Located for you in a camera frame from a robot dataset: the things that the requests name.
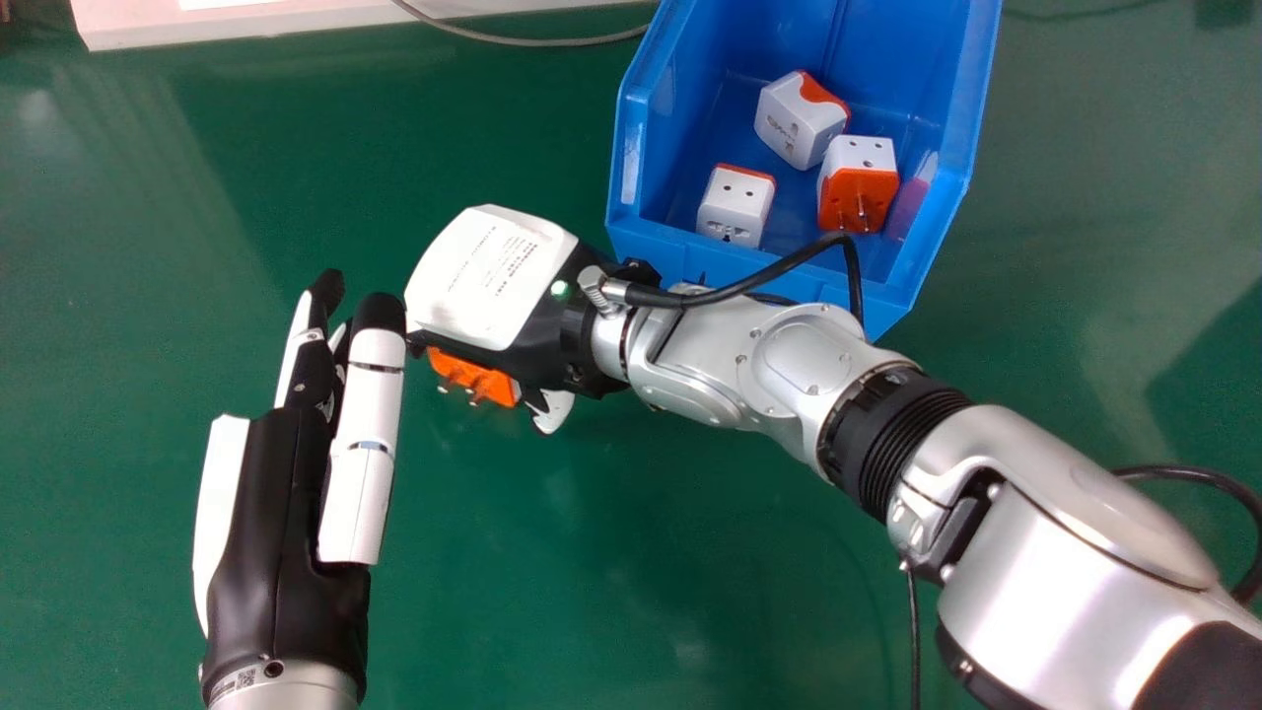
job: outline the green table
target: green table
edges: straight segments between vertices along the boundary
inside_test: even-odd
[[[972,192],[883,343],[1106,465],[1259,486],[1254,5],[1022,8]],[[352,301],[399,290],[482,202],[602,242],[634,47],[408,25],[88,55],[0,32],[0,706],[196,707],[211,419],[268,406],[324,266]],[[883,532],[770,441],[631,397],[581,404],[545,440],[434,385],[409,372],[367,707],[906,705]],[[1157,494],[1241,573],[1234,504]],[[973,706],[931,644],[925,684],[930,707]]]

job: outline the blue bin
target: blue bin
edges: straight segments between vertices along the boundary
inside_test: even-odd
[[[849,103],[848,132],[892,137],[902,187],[885,231],[857,237],[867,328],[911,309],[968,188],[1000,0],[664,0],[622,79],[606,224],[620,259],[665,282],[722,285],[819,237],[818,170],[753,132],[758,91],[806,69]],[[771,173],[762,250],[693,232],[716,163]],[[848,304],[840,248],[761,290]]]

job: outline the silver metal joint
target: silver metal joint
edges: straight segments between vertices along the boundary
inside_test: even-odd
[[[621,306],[610,300],[602,290],[608,280],[610,276],[607,276],[604,270],[596,264],[584,266],[583,270],[578,271],[577,279],[578,288],[583,290],[583,294],[592,301],[592,305],[596,305],[596,309],[601,313],[601,315],[612,318],[618,314]]]

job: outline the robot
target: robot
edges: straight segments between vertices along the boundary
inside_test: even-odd
[[[936,646],[988,707],[1262,706],[1262,622],[1242,605],[1257,565],[1233,597],[1195,540],[1118,475],[872,344],[861,311],[753,290],[846,240],[729,286],[664,290],[650,264],[616,264],[555,223],[486,204],[429,246],[406,308],[372,294],[332,335],[342,281],[322,274],[299,299],[274,409],[211,430],[193,552],[206,705],[362,701],[369,567],[410,352],[473,397],[520,405],[544,434],[577,396],[630,390],[654,410],[771,438],[883,525],[909,575],[943,588]]]

